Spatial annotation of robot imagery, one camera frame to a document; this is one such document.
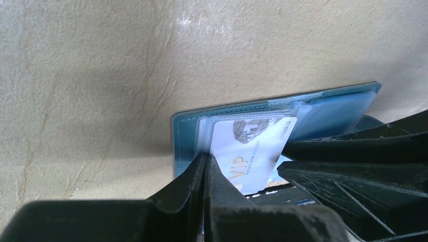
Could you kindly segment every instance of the card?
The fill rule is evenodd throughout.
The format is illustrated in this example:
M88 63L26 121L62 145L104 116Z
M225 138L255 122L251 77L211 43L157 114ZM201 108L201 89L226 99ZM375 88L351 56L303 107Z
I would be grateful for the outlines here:
M210 153L223 175L242 193L263 190L296 124L296 117L220 120Z

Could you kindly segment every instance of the beige surface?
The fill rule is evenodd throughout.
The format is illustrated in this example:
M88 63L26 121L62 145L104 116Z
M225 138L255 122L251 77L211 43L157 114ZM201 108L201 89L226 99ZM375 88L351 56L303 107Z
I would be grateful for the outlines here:
M428 2L0 0L0 230L35 199L145 198L172 179L170 117L384 86L428 108Z

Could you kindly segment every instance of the black object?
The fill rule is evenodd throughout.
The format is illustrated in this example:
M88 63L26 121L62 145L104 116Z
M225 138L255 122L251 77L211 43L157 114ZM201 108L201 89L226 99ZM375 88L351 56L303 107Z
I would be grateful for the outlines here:
M0 237L12 241L337 241L340 217L323 206L256 206L200 155L143 201L42 201L22 208Z
M334 209L361 240L426 238L427 134L424 111L353 134L290 143L283 154L298 162L284 162L279 175Z

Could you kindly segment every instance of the blue card holder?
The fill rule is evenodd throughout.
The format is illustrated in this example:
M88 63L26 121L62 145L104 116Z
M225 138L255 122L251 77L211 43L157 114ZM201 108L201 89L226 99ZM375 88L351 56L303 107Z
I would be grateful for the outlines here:
M315 119L317 123L320 123L323 120L329 120L329 117L341 117L335 119L336 123L329 120L331 126L334 124L346 123L355 118L361 118L363 112L371 103L374 96L379 92L381 86L382 85L378 82L370 82L311 93L219 105L176 113L172 117L174 175L177 177L186 170L195 156L194 150L198 132L198 120L202 117L236 114L240 112L262 112L286 105L297 109L304 107L307 109L307 112L301 112L301 119L299 119L298 113L298 123L292 132L290 140L298 140L307 137L317 138L316 136L310 137L307 132L304 132L307 127L315 123ZM346 111L347 107L349 107L350 110L357 111L353 112L353 114L349 114L349 112ZM320 129L326 130L329 128L329 125L320 127ZM318 130L315 132L315 135L319 136L322 134L320 134Z

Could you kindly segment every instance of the wallet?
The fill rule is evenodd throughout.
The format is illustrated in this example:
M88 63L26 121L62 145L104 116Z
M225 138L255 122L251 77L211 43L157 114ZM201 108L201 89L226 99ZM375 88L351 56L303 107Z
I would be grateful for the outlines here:
M204 117L264 112L286 106L297 117L288 142L331 137L354 130L381 86L370 82L176 113L172 117L174 175L183 173L198 155L198 125Z

